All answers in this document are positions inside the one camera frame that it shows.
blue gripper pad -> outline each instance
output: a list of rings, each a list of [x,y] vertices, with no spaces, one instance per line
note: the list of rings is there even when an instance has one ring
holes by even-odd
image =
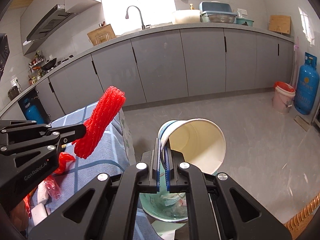
[[[160,154],[161,154],[161,142],[158,143],[158,154],[157,154],[157,177],[156,177],[156,185],[157,192],[160,191]]]
[[[169,168],[167,146],[164,147],[164,174],[165,174],[165,183],[167,186],[167,191],[170,191],[170,168]]]

gray floor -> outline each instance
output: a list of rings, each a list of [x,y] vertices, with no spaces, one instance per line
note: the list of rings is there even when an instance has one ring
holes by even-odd
[[[258,93],[125,111],[136,159],[153,148],[166,121],[209,119],[227,142],[219,171],[284,223],[320,190],[320,134],[315,127],[306,132],[293,120],[294,107],[287,115],[277,113],[272,96]]]

white foam block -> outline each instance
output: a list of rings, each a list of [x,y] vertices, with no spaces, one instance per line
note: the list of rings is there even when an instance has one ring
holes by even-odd
[[[36,205],[31,209],[31,216],[33,223],[36,226],[48,216],[45,206],[42,203]]]
[[[45,205],[49,199],[48,189],[45,186],[44,181],[42,181],[38,185],[37,198],[38,198],[38,204],[42,203],[43,205]]]

gray cabinet door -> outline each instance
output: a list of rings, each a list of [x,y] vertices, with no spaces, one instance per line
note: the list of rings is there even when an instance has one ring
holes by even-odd
[[[64,67],[50,75],[49,81],[65,114],[70,114],[79,108],[78,99],[72,89]]]
[[[49,118],[51,121],[65,115],[55,94],[50,88],[48,78],[41,81],[39,84],[37,83],[36,90],[38,91],[38,97],[44,110],[48,115],[50,115]]]
[[[256,75],[256,33],[224,29],[226,37],[226,91],[254,88]]]
[[[78,100],[77,109],[90,105],[101,98],[103,89],[93,68],[90,54],[65,66],[65,71]]]
[[[278,81],[278,38],[256,33],[257,70],[254,88],[269,88]]]
[[[25,120],[26,117],[24,116],[18,101],[13,103],[12,106],[10,106],[7,111],[5,111],[1,115],[1,120]]]
[[[131,41],[121,41],[92,54],[104,90],[115,86],[125,93],[125,106],[146,103]]]
[[[147,102],[188,96],[179,30],[131,39]]]
[[[293,43],[278,38],[278,80],[290,84],[293,70]]]
[[[223,29],[197,28],[180,31],[189,96],[224,92],[226,56]]]

blue gas cylinder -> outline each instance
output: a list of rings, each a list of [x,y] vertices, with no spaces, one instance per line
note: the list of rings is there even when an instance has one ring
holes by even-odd
[[[316,70],[317,57],[305,53],[304,65],[300,67],[294,106],[301,114],[310,114],[319,86]]]
[[[28,98],[26,98],[23,103],[25,107],[24,115],[27,120],[36,120],[37,124],[44,123],[38,108],[35,105],[31,105]]]

